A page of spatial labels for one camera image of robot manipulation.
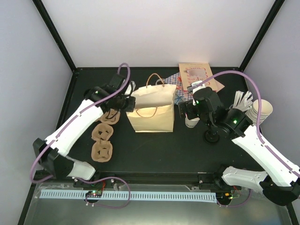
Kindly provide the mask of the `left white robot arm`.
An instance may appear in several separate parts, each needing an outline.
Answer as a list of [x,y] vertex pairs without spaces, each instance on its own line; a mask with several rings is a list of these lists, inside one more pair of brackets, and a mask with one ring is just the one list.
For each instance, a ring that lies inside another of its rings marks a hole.
[[68,154],[85,130],[111,109],[133,111],[135,97],[131,96],[135,82],[116,74],[108,84],[86,90],[84,99],[77,110],[45,140],[33,143],[38,163],[52,177],[84,179],[90,187],[96,187],[101,176],[87,162],[71,158]]

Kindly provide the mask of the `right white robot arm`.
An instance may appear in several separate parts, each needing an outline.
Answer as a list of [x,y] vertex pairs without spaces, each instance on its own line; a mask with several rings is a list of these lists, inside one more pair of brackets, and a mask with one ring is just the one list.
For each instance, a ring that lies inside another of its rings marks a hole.
[[230,139],[248,153],[263,171],[221,167],[213,177],[214,186],[240,186],[262,193],[271,202],[286,206],[300,196],[300,168],[286,159],[268,141],[263,140],[259,128],[239,109],[227,109],[211,88],[197,90],[193,99],[179,104],[182,118],[199,119],[208,126],[203,137],[217,143],[220,137]]

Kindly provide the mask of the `pulp cup carrier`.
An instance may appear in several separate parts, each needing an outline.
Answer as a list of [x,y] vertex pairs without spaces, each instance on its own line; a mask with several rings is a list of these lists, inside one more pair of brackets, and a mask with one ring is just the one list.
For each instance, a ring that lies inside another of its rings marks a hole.
[[91,151],[93,161],[105,163],[111,159],[113,146],[109,139],[112,135],[113,127],[105,123],[99,123],[93,129],[91,134],[92,140],[95,141]]
[[114,125],[119,121],[119,119],[120,119],[120,111],[110,109],[104,115],[99,117],[96,121],[99,121],[101,123],[105,123],[108,125]]

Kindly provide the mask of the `kraft paper bag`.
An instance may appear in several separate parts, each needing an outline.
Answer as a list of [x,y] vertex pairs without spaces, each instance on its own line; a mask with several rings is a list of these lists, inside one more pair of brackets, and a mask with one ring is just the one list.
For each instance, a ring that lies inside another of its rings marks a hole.
[[172,132],[174,125],[175,84],[164,83],[153,73],[146,85],[133,91],[135,107],[127,118],[137,133]]

